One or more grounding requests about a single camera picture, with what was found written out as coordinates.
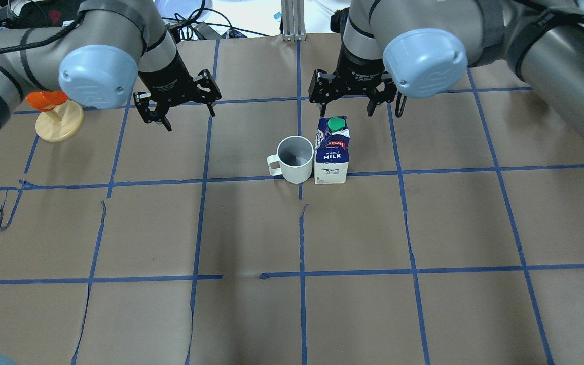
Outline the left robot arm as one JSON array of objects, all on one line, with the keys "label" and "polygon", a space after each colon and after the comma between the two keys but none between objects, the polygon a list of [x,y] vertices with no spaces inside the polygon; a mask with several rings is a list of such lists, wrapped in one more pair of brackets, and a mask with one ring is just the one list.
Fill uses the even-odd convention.
[{"label": "left robot arm", "polygon": [[[175,84],[190,101],[201,89],[189,62],[215,65],[208,42],[176,45],[148,1],[90,1],[74,26],[0,31],[0,364],[183,363],[190,314],[181,280],[137,281],[164,272],[127,269],[129,281],[106,281],[113,258],[143,243],[145,264],[174,261],[156,252],[167,241],[193,242],[194,203],[201,181],[124,185],[116,178],[157,180],[182,167],[174,139],[123,152],[131,83]],[[87,107],[85,138],[54,145],[44,167],[23,175],[26,157],[39,163],[49,146],[30,147],[34,114],[14,114],[21,97],[65,88]]]}]

